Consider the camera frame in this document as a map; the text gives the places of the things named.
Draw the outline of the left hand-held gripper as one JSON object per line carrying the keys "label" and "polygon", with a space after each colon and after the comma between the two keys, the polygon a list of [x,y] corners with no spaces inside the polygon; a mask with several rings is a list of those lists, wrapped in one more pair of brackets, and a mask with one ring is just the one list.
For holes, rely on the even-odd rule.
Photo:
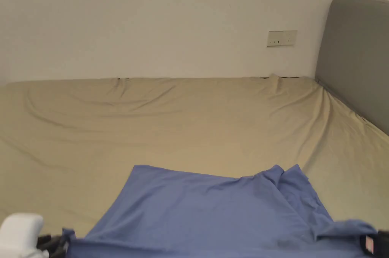
{"label": "left hand-held gripper", "polygon": [[44,219],[38,214],[11,214],[0,227],[1,258],[48,258],[66,255],[68,238],[39,233]]}

